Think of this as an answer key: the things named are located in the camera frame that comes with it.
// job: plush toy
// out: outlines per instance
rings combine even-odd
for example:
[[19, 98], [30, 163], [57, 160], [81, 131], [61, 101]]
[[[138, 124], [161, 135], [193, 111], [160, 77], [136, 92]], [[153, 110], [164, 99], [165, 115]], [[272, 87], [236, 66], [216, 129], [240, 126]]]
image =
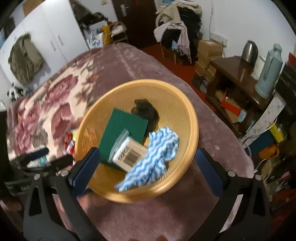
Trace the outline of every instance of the plush toy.
[[7, 96], [11, 99], [11, 101], [16, 101], [20, 97], [27, 95], [29, 90], [27, 88], [16, 87], [14, 83], [12, 83], [11, 88], [7, 91]]

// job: red carpet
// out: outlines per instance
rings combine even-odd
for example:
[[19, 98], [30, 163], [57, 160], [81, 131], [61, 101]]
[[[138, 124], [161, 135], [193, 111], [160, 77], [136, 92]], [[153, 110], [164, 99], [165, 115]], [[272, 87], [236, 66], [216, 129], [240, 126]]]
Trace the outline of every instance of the red carpet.
[[177, 65], [175, 65], [175, 63], [172, 60], [163, 58], [160, 44], [152, 45], [142, 50], [145, 53], [156, 58], [172, 73], [174, 73], [176, 76], [178, 76], [179, 78], [184, 80], [186, 83], [188, 83], [191, 86], [191, 88], [196, 92], [196, 94], [202, 99], [202, 101], [206, 103], [212, 110], [215, 110], [215, 108], [211, 106], [209, 103], [207, 103], [207, 101], [205, 100], [205, 94], [200, 90], [196, 89], [191, 83], [193, 79], [193, 75], [196, 73], [194, 70], [194, 64], [190, 66], [190, 65], [183, 65], [182, 62], [179, 62]]

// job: screw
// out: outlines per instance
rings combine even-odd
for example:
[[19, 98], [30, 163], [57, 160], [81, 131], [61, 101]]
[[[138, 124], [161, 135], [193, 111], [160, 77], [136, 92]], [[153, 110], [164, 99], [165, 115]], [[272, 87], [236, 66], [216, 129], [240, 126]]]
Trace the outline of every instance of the screw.
[[69, 174], [69, 171], [68, 170], [63, 170], [62, 172], [61, 172], [61, 176], [62, 177], [65, 177], [65, 176], [67, 176]]
[[228, 171], [227, 174], [230, 177], [235, 177], [235, 172], [234, 171]]
[[259, 176], [259, 175], [256, 175], [255, 178], [257, 181], [261, 181], [261, 179], [262, 179], [261, 176]]
[[34, 176], [34, 180], [38, 180], [40, 177], [41, 177], [40, 174], [36, 174], [36, 175]]

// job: power outlet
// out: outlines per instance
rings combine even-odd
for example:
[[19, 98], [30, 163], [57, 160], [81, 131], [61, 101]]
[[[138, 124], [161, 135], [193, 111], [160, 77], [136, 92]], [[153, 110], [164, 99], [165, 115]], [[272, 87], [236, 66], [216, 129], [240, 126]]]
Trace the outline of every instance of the power outlet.
[[228, 39], [224, 38], [216, 33], [210, 33], [210, 39], [215, 40], [217, 42], [219, 42], [220, 44], [222, 44], [224, 47], [227, 46], [228, 43]]

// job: floral blanket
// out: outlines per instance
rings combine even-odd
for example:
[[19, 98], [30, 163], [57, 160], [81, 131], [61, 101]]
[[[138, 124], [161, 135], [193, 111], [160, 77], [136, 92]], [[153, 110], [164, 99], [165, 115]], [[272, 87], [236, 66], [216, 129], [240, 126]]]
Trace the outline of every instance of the floral blanket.
[[[155, 58], [124, 43], [83, 53], [32, 96], [15, 102], [7, 119], [10, 157], [43, 146], [49, 148], [49, 158], [59, 157], [66, 133], [79, 127], [87, 109], [107, 91], [137, 79], [163, 80], [184, 92], [198, 116], [198, 148], [204, 147], [226, 170], [243, 177], [253, 176], [252, 161], [234, 134], [194, 90]], [[122, 204], [90, 192], [78, 201], [107, 240], [149, 241], [163, 234], [170, 241], [181, 241], [188, 240], [199, 229], [218, 198], [192, 162], [170, 190], [153, 199]], [[58, 198], [56, 204], [66, 227], [71, 229]], [[226, 227], [237, 208], [233, 208]]]

